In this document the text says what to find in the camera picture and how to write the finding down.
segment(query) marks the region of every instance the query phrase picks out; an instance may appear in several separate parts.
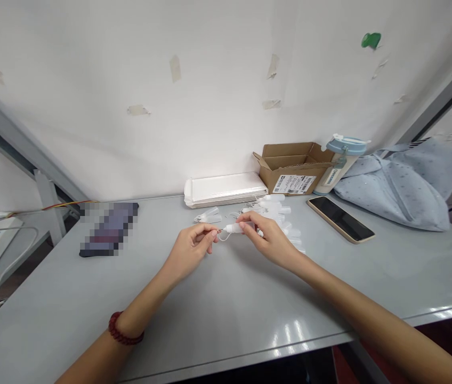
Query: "fabric bag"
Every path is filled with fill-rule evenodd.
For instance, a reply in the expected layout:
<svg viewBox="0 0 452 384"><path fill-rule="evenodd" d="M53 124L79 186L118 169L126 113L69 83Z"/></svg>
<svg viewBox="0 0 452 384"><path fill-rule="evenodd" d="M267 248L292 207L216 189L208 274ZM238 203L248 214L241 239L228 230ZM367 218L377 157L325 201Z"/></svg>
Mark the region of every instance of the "fabric bag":
<svg viewBox="0 0 452 384"><path fill-rule="evenodd" d="M446 199L452 193L452 148L429 138L361 156L334 191L386 219L430 231L450 228ZM382 158L384 151L394 152Z"/></svg>

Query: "smartphone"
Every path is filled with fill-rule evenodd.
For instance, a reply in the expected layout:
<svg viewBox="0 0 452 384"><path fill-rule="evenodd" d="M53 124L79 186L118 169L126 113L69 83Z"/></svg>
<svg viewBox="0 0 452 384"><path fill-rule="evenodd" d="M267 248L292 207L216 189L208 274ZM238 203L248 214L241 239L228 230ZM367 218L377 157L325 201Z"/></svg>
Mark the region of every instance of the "smartphone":
<svg viewBox="0 0 452 384"><path fill-rule="evenodd" d="M86 242L81 243L81 257L113 256L122 248L128 230L137 216L138 203L111 203Z"/></svg>
<svg viewBox="0 0 452 384"><path fill-rule="evenodd" d="M375 237L372 230L365 227L327 197L308 200L308 205L351 243L360 244Z"/></svg>

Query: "left hand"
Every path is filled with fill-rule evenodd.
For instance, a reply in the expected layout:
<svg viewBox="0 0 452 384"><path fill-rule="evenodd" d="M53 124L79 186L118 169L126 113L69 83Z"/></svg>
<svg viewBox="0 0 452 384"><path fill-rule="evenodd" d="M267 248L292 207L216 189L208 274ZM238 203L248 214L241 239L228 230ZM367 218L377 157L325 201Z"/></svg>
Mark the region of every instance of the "left hand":
<svg viewBox="0 0 452 384"><path fill-rule="evenodd" d="M208 223L182 229L160 271L179 283L198 267L205 253L212 253L212 244L218 242L217 233L218 227Z"/></svg>

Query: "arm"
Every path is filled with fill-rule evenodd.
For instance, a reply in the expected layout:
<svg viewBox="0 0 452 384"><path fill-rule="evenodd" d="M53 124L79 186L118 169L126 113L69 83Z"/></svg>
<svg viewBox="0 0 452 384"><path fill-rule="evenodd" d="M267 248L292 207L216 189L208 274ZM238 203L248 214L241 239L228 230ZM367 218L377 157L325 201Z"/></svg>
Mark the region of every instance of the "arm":
<svg viewBox="0 0 452 384"><path fill-rule="evenodd" d="M263 238L243 221L254 222L263 231ZM237 222L267 259L320 292L363 339L413 382L452 383L452 357L446 351L299 252L275 221L248 212Z"/></svg>
<svg viewBox="0 0 452 384"><path fill-rule="evenodd" d="M198 267L205 253L212 253L217 231L206 223L182 230L160 271L118 318L117 330L130 338L140 336L172 289ZM112 383L133 348L105 331L56 383Z"/></svg>

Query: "forearm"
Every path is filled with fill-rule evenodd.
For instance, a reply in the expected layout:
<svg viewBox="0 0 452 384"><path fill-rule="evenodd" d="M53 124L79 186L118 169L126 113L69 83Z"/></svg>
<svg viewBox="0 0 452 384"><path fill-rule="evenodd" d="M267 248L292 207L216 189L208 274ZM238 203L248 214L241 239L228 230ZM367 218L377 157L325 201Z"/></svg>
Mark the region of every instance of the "forearm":
<svg viewBox="0 0 452 384"><path fill-rule="evenodd" d="M116 328L127 337L140 336L173 287L172 281L161 270L123 311ZM105 331L57 383L112 383L132 349L133 346L117 342Z"/></svg>
<svg viewBox="0 0 452 384"><path fill-rule="evenodd" d="M307 257L291 269L358 334L415 382L452 382L452 357L425 335Z"/></svg>

